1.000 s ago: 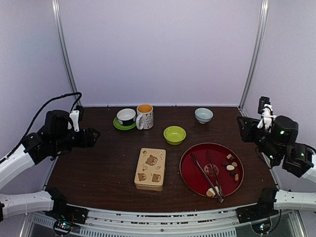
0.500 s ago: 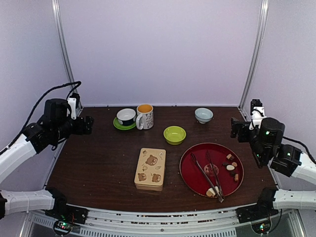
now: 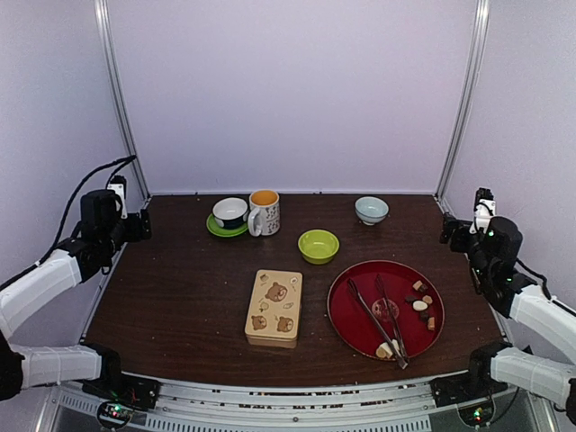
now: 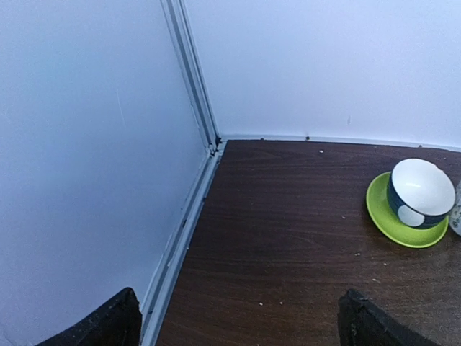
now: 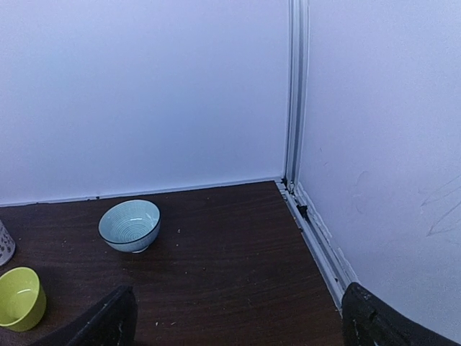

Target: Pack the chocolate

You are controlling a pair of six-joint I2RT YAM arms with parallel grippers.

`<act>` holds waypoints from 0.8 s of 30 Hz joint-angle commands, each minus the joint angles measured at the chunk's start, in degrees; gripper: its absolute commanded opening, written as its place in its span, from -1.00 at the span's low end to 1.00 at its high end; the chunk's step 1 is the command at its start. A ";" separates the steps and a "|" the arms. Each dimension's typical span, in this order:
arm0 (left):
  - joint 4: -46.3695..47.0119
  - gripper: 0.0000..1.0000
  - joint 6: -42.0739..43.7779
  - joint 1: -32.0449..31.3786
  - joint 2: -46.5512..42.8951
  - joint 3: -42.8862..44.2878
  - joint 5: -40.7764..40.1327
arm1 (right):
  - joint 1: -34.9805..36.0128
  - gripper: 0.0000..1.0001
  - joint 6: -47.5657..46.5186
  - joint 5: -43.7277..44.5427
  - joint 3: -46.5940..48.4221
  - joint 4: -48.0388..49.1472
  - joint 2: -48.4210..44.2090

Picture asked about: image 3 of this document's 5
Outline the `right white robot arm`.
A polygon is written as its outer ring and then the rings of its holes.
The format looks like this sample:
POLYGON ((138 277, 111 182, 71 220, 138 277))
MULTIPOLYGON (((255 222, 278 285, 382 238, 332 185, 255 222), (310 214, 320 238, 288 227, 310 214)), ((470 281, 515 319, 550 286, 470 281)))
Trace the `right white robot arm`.
POLYGON ((554 403, 575 421, 575 309, 551 295, 535 273, 523 274, 518 252, 523 236, 510 219, 493 216, 482 229, 476 220, 443 215, 440 242, 468 259, 475 291, 503 318, 522 324, 559 349, 568 364, 496 342, 472 352, 471 368, 461 380, 470 397, 494 383, 506 383, 554 403))

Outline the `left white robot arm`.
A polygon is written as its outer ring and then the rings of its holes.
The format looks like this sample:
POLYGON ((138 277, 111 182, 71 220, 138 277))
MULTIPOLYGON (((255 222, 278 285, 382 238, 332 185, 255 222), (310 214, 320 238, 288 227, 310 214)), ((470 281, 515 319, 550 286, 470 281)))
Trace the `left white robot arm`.
POLYGON ((1 398, 31 387, 89 381, 111 400, 129 392, 119 355, 97 344, 17 346, 10 339, 33 314, 62 293, 113 266, 126 243, 150 239, 149 213, 129 213, 126 186, 116 176, 104 189, 80 200, 81 219, 70 237, 57 241, 47 258, 1 286, 1 398))

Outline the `beige rectangular tin box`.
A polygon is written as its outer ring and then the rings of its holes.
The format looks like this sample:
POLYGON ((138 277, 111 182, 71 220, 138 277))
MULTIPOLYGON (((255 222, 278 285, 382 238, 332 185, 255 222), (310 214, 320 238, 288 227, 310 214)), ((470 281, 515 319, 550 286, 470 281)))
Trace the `beige rectangular tin box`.
POLYGON ((258 335, 246 334, 246 338, 250 345, 258 347, 280 347, 294 349, 297 347, 298 343, 297 337, 261 337, 258 335))

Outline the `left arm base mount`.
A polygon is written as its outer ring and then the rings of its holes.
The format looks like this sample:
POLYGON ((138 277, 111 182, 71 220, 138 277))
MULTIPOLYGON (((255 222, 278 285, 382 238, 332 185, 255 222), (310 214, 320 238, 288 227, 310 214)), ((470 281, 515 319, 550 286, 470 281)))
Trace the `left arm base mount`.
POLYGON ((97 379, 83 380, 82 391, 102 399, 120 402, 137 410, 156 407, 160 391, 158 380, 130 375, 122 371, 120 355, 99 344, 83 344, 101 357, 101 373, 97 379))

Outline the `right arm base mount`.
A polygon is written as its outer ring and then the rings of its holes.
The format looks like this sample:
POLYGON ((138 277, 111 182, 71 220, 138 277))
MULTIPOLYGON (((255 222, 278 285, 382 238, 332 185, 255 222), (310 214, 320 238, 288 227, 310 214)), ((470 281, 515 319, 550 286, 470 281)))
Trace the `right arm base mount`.
POLYGON ((464 373, 438 377, 430 381, 430 389, 438 408, 473 401, 503 392, 509 386, 491 378, 491 360, 512 345, 492 342, 470 354, 468 369, 464 373))

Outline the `bear print tin lid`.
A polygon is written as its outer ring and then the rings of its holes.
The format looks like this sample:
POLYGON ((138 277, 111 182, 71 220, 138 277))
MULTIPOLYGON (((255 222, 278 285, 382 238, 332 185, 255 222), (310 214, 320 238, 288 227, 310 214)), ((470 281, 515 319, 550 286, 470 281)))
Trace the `bear print tin lid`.
POLYGON ((298 337, 302 282, 300 272, 258 270, 247 310, 245 335, 298 337))

